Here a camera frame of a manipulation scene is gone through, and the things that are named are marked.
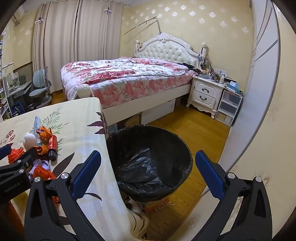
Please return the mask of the red foam fruit net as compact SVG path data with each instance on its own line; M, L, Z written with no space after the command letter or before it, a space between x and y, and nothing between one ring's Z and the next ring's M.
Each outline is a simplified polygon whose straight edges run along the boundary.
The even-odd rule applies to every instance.
M13 164L23 154L24 150L22 147L18 149L11 149L11 153L8 155L8 163Z

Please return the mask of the white plastic bag ball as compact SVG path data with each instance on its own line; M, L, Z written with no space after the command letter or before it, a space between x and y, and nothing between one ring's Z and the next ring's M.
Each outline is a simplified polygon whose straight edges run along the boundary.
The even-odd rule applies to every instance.
M32 133L26 133L23 138L23 147L28 151L30 148L37 146L37 139Z

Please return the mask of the small red orange wrapper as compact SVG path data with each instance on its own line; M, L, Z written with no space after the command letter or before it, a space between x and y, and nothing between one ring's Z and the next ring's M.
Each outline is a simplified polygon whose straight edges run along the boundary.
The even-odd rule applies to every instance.
M56 176L42 166L37 166L33 171L33 177L40 177L43 181L56 179Z

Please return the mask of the red cylindrical bottle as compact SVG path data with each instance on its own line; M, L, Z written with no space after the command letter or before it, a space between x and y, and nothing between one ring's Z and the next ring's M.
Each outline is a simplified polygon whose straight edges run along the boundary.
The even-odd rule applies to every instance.
M52 135L48 143L48 158L50 161L56 161L58 156L57 137Z

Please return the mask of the milk powder sachet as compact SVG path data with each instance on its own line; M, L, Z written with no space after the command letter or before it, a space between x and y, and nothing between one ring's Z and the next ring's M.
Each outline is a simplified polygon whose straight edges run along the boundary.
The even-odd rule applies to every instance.
M35 116L34 125L33 125L33 134L37 133L37 129L39 129L42 125L41 119L38 116Z

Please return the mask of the lavender paper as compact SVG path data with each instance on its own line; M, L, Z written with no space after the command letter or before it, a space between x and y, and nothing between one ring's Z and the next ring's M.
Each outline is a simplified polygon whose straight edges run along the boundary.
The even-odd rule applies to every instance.
M50 169L50 165L48 161L42 161L40 159L37 159L33 162L33 167L31 168L31 170L29 171L29 175L33 177L33 171L37 166L42 166L43 168L45 168L46 170L51 171Z

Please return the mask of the black trash bin with liner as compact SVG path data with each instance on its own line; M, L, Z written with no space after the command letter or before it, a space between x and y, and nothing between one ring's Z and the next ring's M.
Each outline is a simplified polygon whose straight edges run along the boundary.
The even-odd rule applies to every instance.
M139 203L171 195L192 171L189 147L163 128L129 126L111 134L106 144L119 190Z

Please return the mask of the white bookshelf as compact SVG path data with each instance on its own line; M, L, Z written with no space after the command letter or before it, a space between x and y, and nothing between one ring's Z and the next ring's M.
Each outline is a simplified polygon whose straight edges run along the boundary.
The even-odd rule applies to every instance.
M1 40L0 40L0 50L1 50L1 58L0 58L0 64L1 64L1 119L2 121L7 120L11 117L10 111L9 111L9 104L7 101L6 93L4 90L4 73L3 73L3 44L4 44L4 35L1 34Z

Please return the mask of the study desk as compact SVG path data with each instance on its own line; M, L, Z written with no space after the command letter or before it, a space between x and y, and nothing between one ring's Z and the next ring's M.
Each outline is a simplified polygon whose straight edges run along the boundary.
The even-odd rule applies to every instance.
M23 100L23 95L25 95L30 88L32 87L32 81L26 82L20 86L18 86L16 89L9 89L7 82L4 83L4 93L6 95L6 99L8 101L9 109L12 109L13 105L17 101Z

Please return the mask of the white sliding wardrobe door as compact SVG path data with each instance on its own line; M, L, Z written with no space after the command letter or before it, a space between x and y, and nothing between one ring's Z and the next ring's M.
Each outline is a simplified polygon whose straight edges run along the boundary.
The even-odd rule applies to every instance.
M219 164L229 171L257 134L273 97L280 64L280 34L272 1L252 1L253 57L243 104L230 130Z

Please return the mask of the white bedside nightstand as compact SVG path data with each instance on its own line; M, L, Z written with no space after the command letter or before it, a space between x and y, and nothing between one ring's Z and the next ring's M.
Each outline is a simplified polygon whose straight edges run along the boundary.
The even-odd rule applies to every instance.
M224 84L194 75L186 107L192 105L199 111L210 113L214 119L224 88Z

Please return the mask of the white box under bed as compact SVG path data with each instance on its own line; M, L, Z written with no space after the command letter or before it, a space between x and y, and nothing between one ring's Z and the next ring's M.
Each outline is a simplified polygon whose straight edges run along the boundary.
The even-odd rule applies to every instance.
M172 99L158 106L150 108L146 111L143 111L141 117L141 124L147 125L148 123L151 123L155 120L162 118L163 116L166 116L167 114L172 113L175 108L175 101L175 99Z

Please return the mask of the bed with floral quilt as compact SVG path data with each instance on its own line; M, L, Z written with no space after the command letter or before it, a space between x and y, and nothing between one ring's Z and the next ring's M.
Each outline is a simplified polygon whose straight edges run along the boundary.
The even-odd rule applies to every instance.
M108 125L188 94L194 72L182 64L140 57L64 65L68 100L97 97Z

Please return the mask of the beige curtains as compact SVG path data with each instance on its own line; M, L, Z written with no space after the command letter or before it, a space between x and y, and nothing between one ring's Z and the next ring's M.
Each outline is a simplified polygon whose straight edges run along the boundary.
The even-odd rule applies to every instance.
M33 70L47 68L51 92L63 89L61 68L75 61L119 56L124 4L120 1L49 1L38 8Z

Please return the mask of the wall air conditioner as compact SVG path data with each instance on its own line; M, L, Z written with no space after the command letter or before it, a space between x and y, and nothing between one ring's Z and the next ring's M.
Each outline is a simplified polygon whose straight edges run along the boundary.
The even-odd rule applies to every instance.
M13 16L11 17L11 19L13 20L13 22L15 24L20 22L20 19L23 17L24 15L24 10L23 10L23 6L20 6L16 12L13 14Z

